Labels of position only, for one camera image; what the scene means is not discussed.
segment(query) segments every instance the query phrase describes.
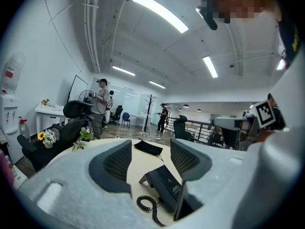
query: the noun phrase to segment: coiled cord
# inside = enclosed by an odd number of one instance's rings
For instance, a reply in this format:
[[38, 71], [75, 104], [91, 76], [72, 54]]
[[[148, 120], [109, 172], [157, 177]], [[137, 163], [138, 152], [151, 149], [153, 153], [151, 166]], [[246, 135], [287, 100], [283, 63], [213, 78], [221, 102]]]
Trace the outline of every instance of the coiled cord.
[[[152, 208], [149, 208], [141, 203], [142, 200], [148, 200], [152, 203]], [[157, 217], [157, 203], [150, 196], [139, 196], [137, 198], [137, 205], [144, 211], [150, 212], [152, 210], [152, 219], [161, 227], [166, 227], [166, 225], [162, 224]]]

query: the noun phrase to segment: yellow flower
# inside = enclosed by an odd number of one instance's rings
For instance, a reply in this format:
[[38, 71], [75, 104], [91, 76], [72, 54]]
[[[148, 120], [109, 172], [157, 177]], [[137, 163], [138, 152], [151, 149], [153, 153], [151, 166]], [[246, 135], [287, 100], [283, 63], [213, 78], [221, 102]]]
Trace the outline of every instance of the yellow flower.
[[40, 133], [38, 134], [38, 139], [39, 139], [39, 140], [42, 140], [42, 139], [44, 138], [44, 136], [45, 136], [44, 132], [40, 132]]

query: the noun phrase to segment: table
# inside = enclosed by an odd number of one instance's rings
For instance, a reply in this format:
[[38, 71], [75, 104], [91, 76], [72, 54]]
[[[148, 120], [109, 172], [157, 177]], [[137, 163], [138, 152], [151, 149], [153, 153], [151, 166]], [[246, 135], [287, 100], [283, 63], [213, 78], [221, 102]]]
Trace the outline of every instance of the table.
[[37, 130], [37, 135], [42, 131], [42, 117], [51, 117], [51, 118], [59, 118], [59, 123], [61, 125], [61, 119], [64, 119], [65, 124], [68, 123], [68, 118], [65, 117], [63, 114], [63, 106], [61, 105], [55, 105], [54, 107], [51, 106], [44, 106], [42, 104], [39, 104], [35, 108], [36, 112], [36, 130]]
[[[144, 131], [145, 122], [146, 122], [146, 116], [141, 116], [141, 115], [138, 115], [138, 114], [131, 114], [130, 116], [133, 116], [133, 117], [136, 117], [138, 119], [142, 119], [143, 120], [142, 131]], [[151, 117], [148, 117], [147, 126], [149, 127], [150, 124], [151, 124]]]
[[[118, 140], [128, 140], [126, 138], [110, 138], [110, 139], [101, 139], [101, 140], [94, 140], [89, 142], [88, 147], [86, 148], [94, 148], [96, 146], [100, 146], [102, 144], [115, 142]], [[132, 145], [140, 142], [140, 140], [131, 139]], [[177, 179], [177, 181], [181, 184], [182, 178], [180, 177], [178, 171], [176, 170], [172, 160], [171, 160], [171, 148], [158, 144], [153, 142], [147, 142], [152, 145], [158, 146], [163, 148], [161, 152], [161, 156], [164, 162], [162, 160], [158, 159], [155, 156], [152, 156], [150, 154], [144, 153], [142, 151], [137, 150], [136, 148], [132, 147], [132, 161], [128, 167], [127, 171], [127, 183], [131, 185], [131, 191], [132, 191], [132, 200], [134, 202], [134, 205], [136, 207], [136, 200], [139, 196], [147, 195], [152, 197], [157, 203], [158, 203], [158, 194], [153, 189], [150, 188], [147, 182], [144, 182], [143, 184], [139, 183], [139, 180], [143, 177], [143, 175], [149, 171], [152, 171], [162, 165], [166, 165], [166, 167], [169, 169], [169, 171], [172, 173], [172, 175]], [[66, 149], [65, 151], [58, 154], [50, 163], [54, 162], [54, 160], [64, 156], [69, 155], [72, 152], [72, 147]], [[152, 207], [151, 203], [147, 200], [143, 200], [142, 203], [148, 207]], [[152, 219], [151, 213], [145, 213], [143, 212], [143, 215], [146, 216], [148, 219]], [[158, 219], [165, 225], [171, 225], [175, 223], [173, 221], [173, 214], [169, 214], [163, 206], [158, 207], [157, 211], [157, 217]]]

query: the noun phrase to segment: vase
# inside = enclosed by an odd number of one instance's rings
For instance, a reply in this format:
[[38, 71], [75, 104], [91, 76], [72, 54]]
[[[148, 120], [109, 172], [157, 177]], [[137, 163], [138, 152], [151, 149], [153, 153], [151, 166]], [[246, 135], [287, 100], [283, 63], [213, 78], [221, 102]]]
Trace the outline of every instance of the vase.
[[44, 146], [45, 146], [46, 148], [52, 148], [52, 147], [53, 147], [53, 144], [44, 143]]

